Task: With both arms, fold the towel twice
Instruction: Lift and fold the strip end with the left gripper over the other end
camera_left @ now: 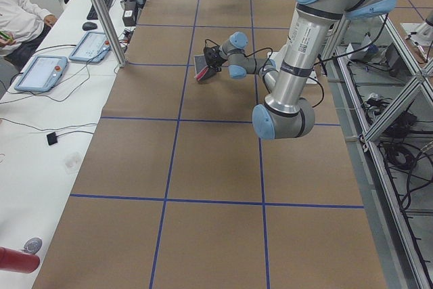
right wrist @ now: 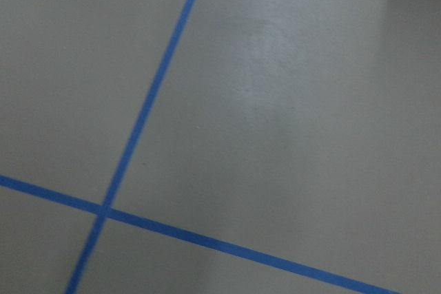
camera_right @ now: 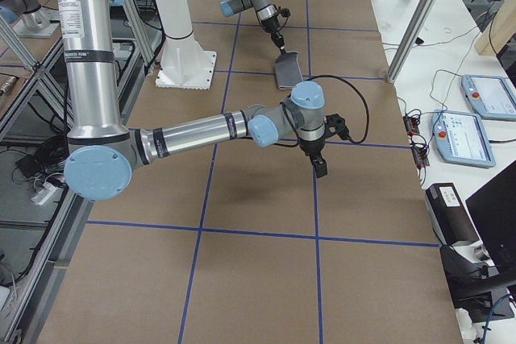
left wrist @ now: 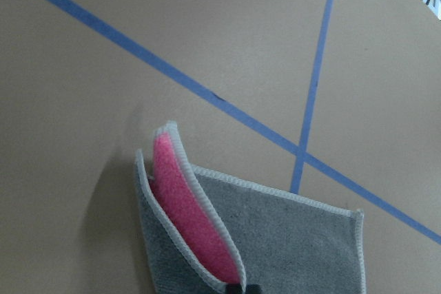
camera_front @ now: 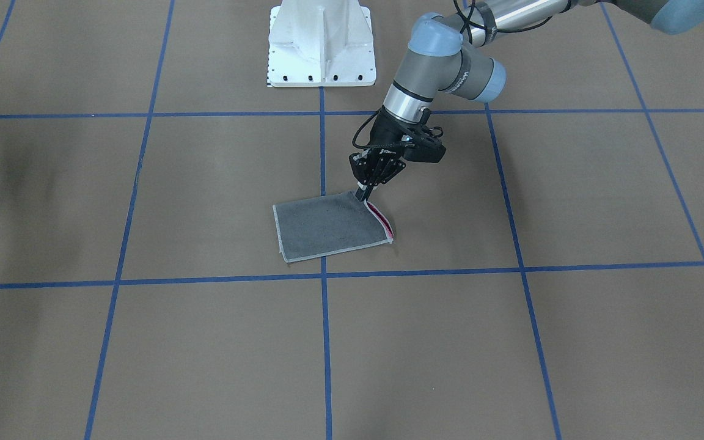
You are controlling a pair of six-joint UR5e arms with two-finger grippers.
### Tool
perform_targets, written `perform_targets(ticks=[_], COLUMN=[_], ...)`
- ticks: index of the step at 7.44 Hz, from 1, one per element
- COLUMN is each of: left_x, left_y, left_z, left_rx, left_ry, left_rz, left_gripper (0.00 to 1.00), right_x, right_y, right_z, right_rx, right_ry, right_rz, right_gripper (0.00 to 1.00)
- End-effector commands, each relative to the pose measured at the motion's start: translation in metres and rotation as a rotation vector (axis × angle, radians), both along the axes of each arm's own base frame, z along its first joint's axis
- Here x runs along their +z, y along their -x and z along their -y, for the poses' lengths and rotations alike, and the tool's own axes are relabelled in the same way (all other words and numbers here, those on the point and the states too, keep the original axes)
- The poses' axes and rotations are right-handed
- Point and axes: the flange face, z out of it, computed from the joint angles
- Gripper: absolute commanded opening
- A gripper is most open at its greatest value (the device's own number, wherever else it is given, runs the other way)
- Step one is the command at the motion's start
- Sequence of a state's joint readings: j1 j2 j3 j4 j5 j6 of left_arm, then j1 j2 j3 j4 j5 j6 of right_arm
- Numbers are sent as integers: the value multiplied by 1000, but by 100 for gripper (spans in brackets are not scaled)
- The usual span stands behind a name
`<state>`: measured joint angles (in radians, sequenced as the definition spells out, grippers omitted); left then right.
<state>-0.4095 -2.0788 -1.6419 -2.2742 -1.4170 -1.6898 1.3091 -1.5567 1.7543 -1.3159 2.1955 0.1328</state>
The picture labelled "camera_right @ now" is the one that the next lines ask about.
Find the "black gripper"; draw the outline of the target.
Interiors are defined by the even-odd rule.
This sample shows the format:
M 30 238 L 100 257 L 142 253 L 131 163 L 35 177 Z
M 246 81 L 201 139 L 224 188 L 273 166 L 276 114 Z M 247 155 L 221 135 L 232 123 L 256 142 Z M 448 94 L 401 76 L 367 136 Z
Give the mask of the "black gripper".
M 277 46 L 280 53 L 286 54 L 285 41 L 283 35 L 280 33 L 281 26 L 277 20 L 277 17 L 271 17 L 261 21 L 261 26 L 264 31 L 270 34 L 271 40 Z
M 322 156 L 322 150 L 325 147 L 325 143 L 326 140 L 323 137 L 316 140 L 299 140 L 299 146 L 313 164 L 317 178 L 322 178 L 328 173 L 327 162 Z

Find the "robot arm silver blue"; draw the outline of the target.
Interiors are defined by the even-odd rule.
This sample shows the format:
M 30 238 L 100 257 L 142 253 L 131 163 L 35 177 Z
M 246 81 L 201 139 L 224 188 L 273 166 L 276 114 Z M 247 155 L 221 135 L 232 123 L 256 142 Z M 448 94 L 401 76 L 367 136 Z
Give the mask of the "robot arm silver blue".
M 253 9 L 261 28 L 270 34 L 271 40 L 280 50 L 280 53 L 286 54 L 285 40 L 281 34 L 283 25 L 280 24 L 278 18 L 281 16 L 288 19 L 290 17 L 288 8 L 281 8 L 273 4 L 271 0 L 221 0 L 219 7 L 222 14 L 226 17 Z
M 67 140 L 65 183 L 77 195 L 91 201 L 118 196 L 130 183 L 135 169 L 172 154 L 211 144 L 251 139 L 259 147 L 277 143 L 294 133 L 298 146 L 310 158 L 317 177 L 327 174 L 322 149 L 329 118 L 324 114 L 322 87 L 304 81 L 297 52 L 285 52 L 280 37 L 280 56 L 293 56 L 299 80 L 278 107 L 261 104 L 217 114 L 170 128 L 129 129 L 123 125 L 117 92 L 116 65 L 110 21 L 111 0 L 57 0 L 64 44 L 64 62 L 73 109 L 73 126 Z M 258 21 L 272 27 L 279 13 L 270 0 L 223 0 L 226 16 L 246 9 Z M 158 73 L 159 87 L 209 89 L 217 53 L 205 51 L 194 37 L 187 0 L 156 0 L 164 22 L 164 52 Z

